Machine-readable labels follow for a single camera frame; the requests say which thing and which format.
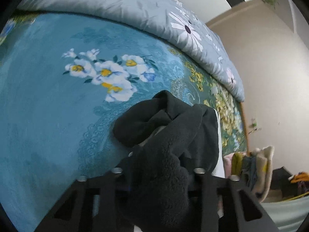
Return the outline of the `green plant decoration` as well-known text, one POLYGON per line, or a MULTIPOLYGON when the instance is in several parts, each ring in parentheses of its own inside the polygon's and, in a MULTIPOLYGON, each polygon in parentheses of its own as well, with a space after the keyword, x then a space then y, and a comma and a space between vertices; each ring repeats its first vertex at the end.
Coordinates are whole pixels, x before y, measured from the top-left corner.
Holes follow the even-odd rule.
POLYGON ((251 124, 248 127, 249 127, 248 134, 252 134, 254 132, 262 130, 262 128, 258 125, 258 121, 256 118, 251 119, 251 124))

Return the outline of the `black and white fleece jacket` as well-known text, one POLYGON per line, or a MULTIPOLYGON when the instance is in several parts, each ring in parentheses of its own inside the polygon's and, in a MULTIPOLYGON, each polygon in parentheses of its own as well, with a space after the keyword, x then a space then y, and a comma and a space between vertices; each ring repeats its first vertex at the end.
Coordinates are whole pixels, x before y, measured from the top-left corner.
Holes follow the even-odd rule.
POLYGON ((132 151, 119 164, 129 185, 118 196, 123 215, 142 231, 191 231, 193 170, 224 175, 217 111, 161 91, 123 113, 113 135, 132 151))

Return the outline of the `light blue floral quilt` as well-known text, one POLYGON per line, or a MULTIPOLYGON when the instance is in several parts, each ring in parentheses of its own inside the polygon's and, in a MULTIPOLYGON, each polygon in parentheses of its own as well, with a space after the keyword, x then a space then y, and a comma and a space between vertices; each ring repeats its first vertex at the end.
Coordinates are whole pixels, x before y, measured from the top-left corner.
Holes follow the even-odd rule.
POLYGON ((182 50, 237 99, 244 86, 220 37, 178 0, 22 0, 28 11, 73 12, 125 23, 182 50))

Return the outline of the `teal floral bed blanket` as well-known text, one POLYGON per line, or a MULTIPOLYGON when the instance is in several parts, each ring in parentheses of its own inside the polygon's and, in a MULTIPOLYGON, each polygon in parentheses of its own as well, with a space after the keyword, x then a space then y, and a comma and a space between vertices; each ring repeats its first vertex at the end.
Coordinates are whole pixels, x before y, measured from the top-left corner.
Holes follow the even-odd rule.
POLYGON ((247 149, 237 100, 166 41, 109 20, 28 14, 1 32, 1 205, 33 231, 79 175, 104 174, 126 156, 112 123, 168 90, 221 117, 222 154, 247 149))

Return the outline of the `pile of clothes on chair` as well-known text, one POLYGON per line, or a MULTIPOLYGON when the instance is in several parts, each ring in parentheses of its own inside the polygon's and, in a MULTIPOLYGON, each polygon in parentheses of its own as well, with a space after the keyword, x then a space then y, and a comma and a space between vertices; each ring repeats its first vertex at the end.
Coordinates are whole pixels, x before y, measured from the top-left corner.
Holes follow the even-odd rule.
POLYGON ((296 200, 308 196, 308 173, 292 175, 285 167, 273 168, 274 147, 234 152, 223 157, 225 177, 237 175, 259 202, 296 200))

